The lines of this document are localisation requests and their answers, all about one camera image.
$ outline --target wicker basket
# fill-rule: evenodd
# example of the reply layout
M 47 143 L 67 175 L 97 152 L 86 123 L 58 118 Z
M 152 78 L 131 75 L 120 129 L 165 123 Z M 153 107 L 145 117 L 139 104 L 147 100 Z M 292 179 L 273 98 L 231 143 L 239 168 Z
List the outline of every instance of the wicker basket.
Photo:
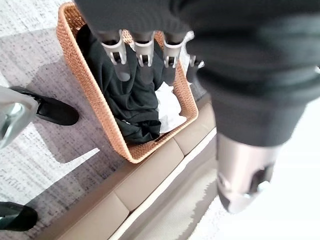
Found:
M 182 109 L 181 115 L 187 118 L 186 122 L 169 133 L 159 137 L 155 141 L 140 145 L 127 145 L 105 97 L 99 89 L 98 84 L 96 83 L 86 60 L 77 45 L 75 36 L 77 31 L 84 24 L 85 22 L 74 3 L 65 3 L 61 5 L 59 8 L 56 34 L 63 49 L 65 60 L 77 80 L 80 82 L 84 94 L 89 100 L 97 118 L 101 122 L 112 147 L 118 154 L 130 162 L 137 164 L 197 119 L 198 109 L 195 100 L 189 88 L 182 66 L 179 63 L 176 68 L 174 94 L 180 102 Z M 132 42 L 130 33 L 125 30 L 122 32 L 123 40 L 126 43 Z M 163 48 L 163 39 L 159 32 L 155 35 L 155 39 Z

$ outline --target silver metal joint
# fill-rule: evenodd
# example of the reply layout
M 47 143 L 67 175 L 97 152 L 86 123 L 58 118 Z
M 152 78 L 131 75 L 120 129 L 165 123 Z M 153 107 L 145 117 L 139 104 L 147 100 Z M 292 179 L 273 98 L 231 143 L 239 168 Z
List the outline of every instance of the silver metal joint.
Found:
M 217 188 L 230 213 L 244 210 L 270 184 L 279 146 L 260 147 L 234 141 L 219 133 Z
M 168 44 L 166 40 L 164 40 L 163 43 L 164 43 L 164 47 L 163 47 L 164 66 L 166 68 L 168 68 L 169 66 L 171 66 L 172 68 L 176 68 L 176 65 L 179 60 L 182 42 L 177 45 L 171 45 L 171 44 Z
M 138 63 L 141 67 L 147 65 L 148 67 L 152 66 L 152 61 L 154 59 L 154 38 L 152 37 L 151 41 L 147 43 L 134 42 L 134 50 Z
M 127 51 L 126 51 L 125 42 L 122 37 L 122 30 L 119 30 L 119 36 L 120 36 L 120 39 L 118 43 L 114 45 L 107 45 L 101 42 L 106 54 L 109 56 L 113 65 L 117 65 L 117 64 L 124 65 L 127 62 Z

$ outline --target black fabric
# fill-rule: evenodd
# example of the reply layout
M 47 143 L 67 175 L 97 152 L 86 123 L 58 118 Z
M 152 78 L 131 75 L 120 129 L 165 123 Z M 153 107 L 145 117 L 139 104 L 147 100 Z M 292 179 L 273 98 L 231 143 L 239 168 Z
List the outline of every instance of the black fabric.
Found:
M 173 15 L 181 0 L 74 0 L 85 22 L 101 41 L 104 33 L 127 29 L 135 33 L 160 30 L 186 33 L 189 27 Z
M 153 80 L 144 84 L 136 53 L 126 44 L 127 63 L 130 80 L 123 82 L 117 78 L 114 66 L 100 42 L 84 25 L 76 36 L 82 54 L 96 79 L 126 142 L 143 144 L 155 140 L 160 135 L 158 100 L 155 91 L 163 83 L 163 53 L 154 43 Z
M 177 14 L 195 33 L 189 54 L 212 97 L 217 130 L 241 143 L 286 142 L 320 96 L 318 0 L 185 0 Z

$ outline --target laundry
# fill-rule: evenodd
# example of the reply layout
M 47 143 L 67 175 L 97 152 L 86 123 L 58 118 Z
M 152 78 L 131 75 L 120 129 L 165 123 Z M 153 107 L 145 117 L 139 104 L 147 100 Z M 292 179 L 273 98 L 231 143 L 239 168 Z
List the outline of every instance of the laundry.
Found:
M 155 91 L 158 99 L 159 121 L 161 122 L 160 134 L 165 134 L 183 124 L 187 118 L 180 116 L 181 106 L 173 93 L 174 87 L 165 82 Z
M 144 144 L 158 138 L 161 122 L 155 91 L 164 82 L 165 67 L 159 44 L 154 43 L 153 73 L 150 76 L 153 80 L 145 84 L 141 78 L 141 67 L 138 65 L 136 53 L 128 44 L 125 48 L 130 79 L 120 81 L 110 58 L 87 25 L 78 31 L 76 41 L 114 115 L 124 140 L 130 144 Z

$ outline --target black clothing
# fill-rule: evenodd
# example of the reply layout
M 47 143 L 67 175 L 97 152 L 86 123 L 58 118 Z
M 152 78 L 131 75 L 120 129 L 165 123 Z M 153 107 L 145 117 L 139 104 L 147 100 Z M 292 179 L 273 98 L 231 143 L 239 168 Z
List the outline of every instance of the black clothing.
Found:
M 130 80 L 120 81 L 114 66 L 100 42 L 84 25 L 76 36 L 82 54 L 98 83 L 126 142 L 143 144 L 159 137 L 160 126 L 158 100 L 155 91 L 163 83 L 163 53 L 154 42 L 152 63 L 152 81 L 145 84 L 141 78 L 141 67 L 136 53 L 126 47 L 127 63 L 130 68 Z

